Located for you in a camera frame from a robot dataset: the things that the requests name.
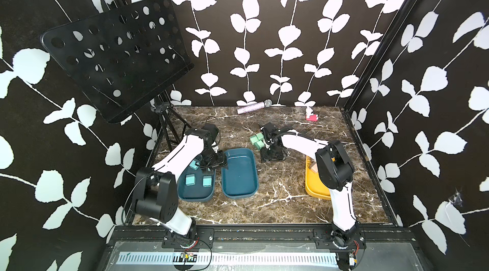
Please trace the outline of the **beige plug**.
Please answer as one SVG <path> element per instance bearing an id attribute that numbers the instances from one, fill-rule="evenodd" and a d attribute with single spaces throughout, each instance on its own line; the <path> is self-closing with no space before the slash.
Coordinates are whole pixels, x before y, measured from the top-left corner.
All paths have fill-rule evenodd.
<path id="1" fill-rule="evenodd" d="M 312 171 L 312 172 L 315 172 L 317 173 L 318 172 L 318 169 L 317 169 L 317 164 L 315 162 L 312 163 L 312 165 L 309 167 L 309 169 Z"/>

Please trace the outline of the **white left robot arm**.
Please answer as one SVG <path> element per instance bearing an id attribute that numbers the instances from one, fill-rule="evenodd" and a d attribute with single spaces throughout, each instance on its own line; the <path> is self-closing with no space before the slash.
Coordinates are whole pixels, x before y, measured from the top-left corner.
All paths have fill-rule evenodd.
<path id="1" fill-rule="evenodd" d="M 211 123 L 191 128 L 167 157 L 152 167 L 140 169 L 131 191 L 134 213 L 154 218 L 178 235 L 191 237 L 195 221 L 178 207 L 177 182 L 193 161 L 204 172 L 227 165 L 224 152 L 217 147 L 219 135 L 218 127 Z"/>

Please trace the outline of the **blue teal plug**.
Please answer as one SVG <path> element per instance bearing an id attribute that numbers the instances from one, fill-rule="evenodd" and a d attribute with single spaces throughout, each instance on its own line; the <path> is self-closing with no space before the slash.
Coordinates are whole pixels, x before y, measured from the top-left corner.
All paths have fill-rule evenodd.
<path id="1" fill-rule="evenodd" d="M 202 178 L 202 186 L 205 188 L 212 187 L 213 185 L 213 178 L 209 175 L 206 175 Z"/>
<path id="2" fill-rule="evenodd" d="M 186 186 L 194 186 L 196 184 L 196 176 L 194 174 L 188 174 L 185 177 Z"/>
<path id="3" fill-rule="evenodd" d="M 200 163 L 197 160 L 192 160 L 189 167 L 193 170 L 200 169 Z"/>

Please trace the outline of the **yellow storage box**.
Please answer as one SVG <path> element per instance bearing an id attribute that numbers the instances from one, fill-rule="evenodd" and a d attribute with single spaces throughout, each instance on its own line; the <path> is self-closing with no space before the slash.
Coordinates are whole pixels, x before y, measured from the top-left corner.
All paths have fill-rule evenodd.
<path id="1" fill-rule="evenodd" d="M 306 172 L 305 172 L 305 190 L 312 197 L 322 200 L 331 200 L 329 189 L 321 182 L 317 172 L 312 170 L 313 160 L 306 157 Z"/>

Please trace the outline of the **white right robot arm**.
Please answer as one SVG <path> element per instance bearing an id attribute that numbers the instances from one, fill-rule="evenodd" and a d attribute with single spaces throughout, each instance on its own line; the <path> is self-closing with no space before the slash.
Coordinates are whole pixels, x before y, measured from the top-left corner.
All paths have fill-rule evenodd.
<path id="1" fill-rule="evenodd" d="M 315 161 L 319 178 L 330 191 L 335 230 L 343 234 L 352 232 L 357 226 L 351 190 L 355 169 L 343 144 L 314 139 L 290 128 L 277 128 L 272 123 L 262 126 L 261 134 L 262 161 L 284 161 L 289 150 Z"/>

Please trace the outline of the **teal storage box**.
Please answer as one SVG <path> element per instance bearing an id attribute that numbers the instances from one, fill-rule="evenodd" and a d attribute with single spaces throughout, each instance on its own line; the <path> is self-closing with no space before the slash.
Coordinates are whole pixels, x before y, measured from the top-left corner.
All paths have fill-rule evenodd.
<path id="1" fill-rule="evenodd" d="M 227 165 L 222 168 L 222 191 L 231 199 L 254 196 L 259 189 L 256 161 L 252 150 L 235 148 L 225 152 Z"/>
<path id="2" fill-rule="evenodd" d="M 188 174 L 196 176 L 194 186 L 185 185 L 185 177 Z M 209 175 L 213 178 L 212 187 L 205 188 L 202 186 L 202 178 Z M 186 202 L 207 202 L 213 198 L 215 191 L 215 171 L 214 170 L 193 170 L 189 166 L 183 171 L 177 182 L 177 192 L 180 200 Z"/>

